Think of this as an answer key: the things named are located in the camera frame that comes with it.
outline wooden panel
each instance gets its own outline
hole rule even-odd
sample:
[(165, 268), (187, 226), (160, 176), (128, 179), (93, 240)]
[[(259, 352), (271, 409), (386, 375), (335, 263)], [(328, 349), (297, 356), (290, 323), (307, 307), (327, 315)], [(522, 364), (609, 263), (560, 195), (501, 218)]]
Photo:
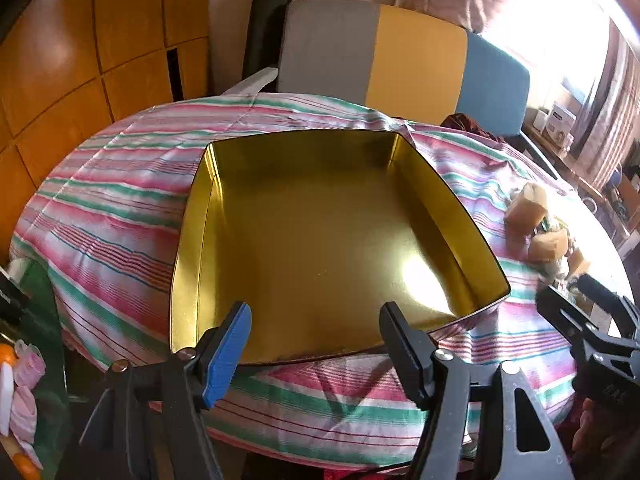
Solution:
[(0, 96), (14, 135), (98, 73), (91, 0), (32, 0), (0, 48)]
[(15, 223), (20, 218), (24, 205), (36, 191), (15, 147), (0, 153), (0, 182), (3, 184), (0, 198), (0, 265), (4, 265), (8, 259)]
[(207, 95), (209, 83), (209, 40), (188, 41), (178, 46), (180, 81), (185, 99)]
[(111, 124), (99, 79), (75, 90), (40, 115), (18, 138), (18, 150), (40, 185), (78, 144)]
[(164, 50), (147, 54), (107, 72), (104, 84), (116, 121), (173, 100)]
[(164, 46), (162, 0), (95, 0), (102, 71)]
[(2, 108), (2, 104), (0, 104), (0, 152), (4, 150), (10, 141), (11, 131), (9, 130), (9, 125), (6, 123), (4, 108)]
[(167, 45), (204, 38), (209, 31), (209, 0), (164, 0)]

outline blue cushion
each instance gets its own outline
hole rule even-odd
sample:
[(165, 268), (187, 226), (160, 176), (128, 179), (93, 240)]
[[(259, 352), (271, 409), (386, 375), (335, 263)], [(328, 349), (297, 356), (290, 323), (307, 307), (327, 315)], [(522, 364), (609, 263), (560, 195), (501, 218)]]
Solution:
[(520, 133), (529, 94), (529, 71), (506, 52), (467, 32), (465, 73), (456, 112), (496, 136)]

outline metal bolt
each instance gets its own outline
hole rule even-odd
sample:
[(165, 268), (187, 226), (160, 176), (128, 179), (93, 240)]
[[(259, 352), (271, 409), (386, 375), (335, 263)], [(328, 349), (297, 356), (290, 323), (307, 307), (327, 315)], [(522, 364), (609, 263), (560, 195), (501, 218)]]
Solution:
[(438, 348), (434, 354), (440, 361), (451, 361), (453, 359), (453, 354), (451, 352), (447, 352), (446, 350), (441, 350)]
[(509, 375), (515, 375), (520, 371), (520, 366), (513, 361), (505, 361), (502, 363), (502, 370)]
[(116, 373), (124, 372), (131, 363), (127, 359), (118, 359), (111, 364), (111, 370)]
[(196, 349), (187, 346), (187, 348), (178, 350), (177, 355), (180, 361), (191, 361), (194, 357), (196, 357)]

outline rolled mat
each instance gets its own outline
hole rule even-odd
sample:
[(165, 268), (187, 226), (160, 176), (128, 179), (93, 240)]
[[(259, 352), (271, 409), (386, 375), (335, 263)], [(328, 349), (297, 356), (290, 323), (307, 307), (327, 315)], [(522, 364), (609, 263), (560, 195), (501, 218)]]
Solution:
[(268, 66), (276, 66), (289, 0), (253, 0), (244, 48), (242, 79)]

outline yellow cushion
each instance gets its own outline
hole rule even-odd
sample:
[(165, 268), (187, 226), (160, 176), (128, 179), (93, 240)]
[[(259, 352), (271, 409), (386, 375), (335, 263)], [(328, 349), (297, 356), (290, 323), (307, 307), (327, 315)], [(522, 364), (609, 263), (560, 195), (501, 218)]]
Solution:
[(462, 28), (380, 6), (366, 105), (392, 117), (440, 124), (456, 110), (465, 61)]

